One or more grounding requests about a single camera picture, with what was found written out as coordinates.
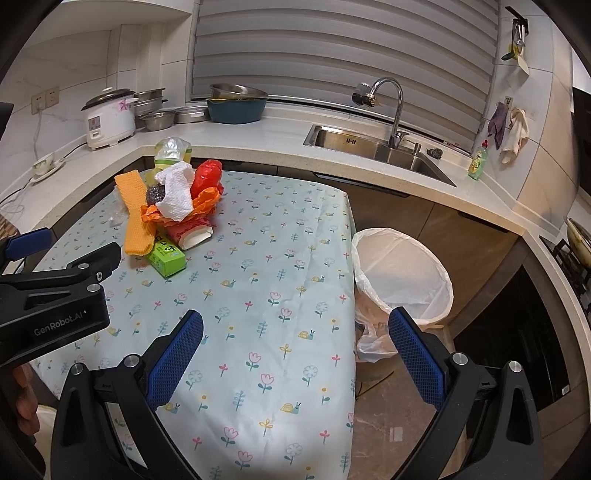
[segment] table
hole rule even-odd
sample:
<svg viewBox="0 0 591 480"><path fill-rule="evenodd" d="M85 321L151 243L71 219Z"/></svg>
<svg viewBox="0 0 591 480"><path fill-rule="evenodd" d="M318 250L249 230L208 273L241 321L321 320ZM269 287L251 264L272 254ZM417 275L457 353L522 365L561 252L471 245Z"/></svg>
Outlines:
<svg viewBox="0 0 591 480"><path fill-rule="evenodd" d="M90 369L143 353L187 309L203 340L170 403L157 410L202 478L345 479L355 385L352 224L330 186L224 172L214 235L164 279L124 256L103 282L111 325L33 362L59 396L77 361ZM38 270L63 268L125 237L111 226L111 193L70 228ZM109 405L130 458L143 463L125 419Z"/></svg>

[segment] teacup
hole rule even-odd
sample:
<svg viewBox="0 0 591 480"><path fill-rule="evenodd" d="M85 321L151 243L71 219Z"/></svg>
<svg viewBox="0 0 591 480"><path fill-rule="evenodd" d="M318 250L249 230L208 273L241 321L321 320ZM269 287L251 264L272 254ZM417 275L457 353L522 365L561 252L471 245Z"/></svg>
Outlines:
<svg viewBox="0 0 591 480"><path fill-rule="evenodd" d="M45 157L40 158L33 164L33 172L37 177L41 177L49 172L53 168L53 153L49 155L45 155Z"/></svg>

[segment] white trash bag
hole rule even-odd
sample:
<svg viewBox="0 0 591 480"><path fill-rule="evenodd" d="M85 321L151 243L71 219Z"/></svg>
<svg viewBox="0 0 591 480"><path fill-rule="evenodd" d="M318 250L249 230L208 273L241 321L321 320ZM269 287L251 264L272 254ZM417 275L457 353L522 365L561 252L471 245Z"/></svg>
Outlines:
<svg viewBox="0 0 591 480"><path fill-rule="evenodd" d="M377 362L397 351L388 334L392 309L404 307L425 326L452 309L452 282L446 269L421 242L391 228L368 228L353 237L355 320L365 330L358 360Z"/></svg>

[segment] orange cloth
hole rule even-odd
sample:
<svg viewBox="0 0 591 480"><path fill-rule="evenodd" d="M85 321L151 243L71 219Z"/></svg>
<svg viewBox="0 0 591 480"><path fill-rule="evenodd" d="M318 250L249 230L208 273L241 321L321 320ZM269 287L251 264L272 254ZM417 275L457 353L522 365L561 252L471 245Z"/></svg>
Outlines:
<svg viewBox="0 0 591 480"><path fill-rule="evenodd" d="M147 255L154 247L156 224L143 222L141 207L146 206L146 185L137 170L115 177L121 198L129 210L124 250L128 255Z"/></svg>
<svg viewBox="0 0 591 480"><path fill-rule="evenodd" d="M193 199L193 211L189 213L183 220L187 221L193 218L202 218L208 215L219 201L221 195L216 187L209 187L203 190L197 198ZM144 222L149 223L162 223L164 227L178 225L182 222L175 222L170 218L166 218L160 213L156 205L150 205L149 207L145 204L140 207L141 218Z"/></svg>

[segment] stainless steel pot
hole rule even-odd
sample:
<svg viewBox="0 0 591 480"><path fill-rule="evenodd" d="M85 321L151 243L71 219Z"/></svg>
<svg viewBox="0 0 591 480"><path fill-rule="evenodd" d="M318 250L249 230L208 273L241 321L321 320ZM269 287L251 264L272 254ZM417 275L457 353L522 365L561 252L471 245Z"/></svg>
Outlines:
<svg viewBox="0 0 591 480"><path fill-rule="evenodd" d="M566 226L571 249L585 267L591 268L591 235L572 218L566 219Z"/></svg>
<svg viewBox="0 0 591 480"><path fill-rule="evenodd" d="M144 100L142 102L137 101L135 102L135 116L138 117L145 115L146 113L151 113L160 110L164 102L168 102L168 100L163 100L162 97L152 98L150 100Z"/></svg>
<svg viewBox="0 0 591 480"><path fill-rule="evenodd" d="M145 92L138 92L135 94L135 97L138 99L138 102L144 102L146 100L153 100L155 98L162 98L162 92L166 90L165 88L155 88L154 90L146 90Z"/></svg>
<svg viewBox="0 0 591 480"><path fill-rule="evenodd" d="M242 100L253 98L269 98L263 90L230 83L214 83L210 85L214 100Z"/></svg>
<svg viewBox="0 0 591 480"><path fill-rule="evenodd" d="M192 124L195 122L203 122L209 120L209 111L207 106L184 106L176 109L176 116L174 123L176 124Z"/></svg>
<svg viewBox="0 0 591 480"><path fill-rule="evenodd" d="M155 132L156 130L164 130L174 125L174 110L162 110L159 112L152 112L143 115L140 119L144 121L146 129Z"/></svg>

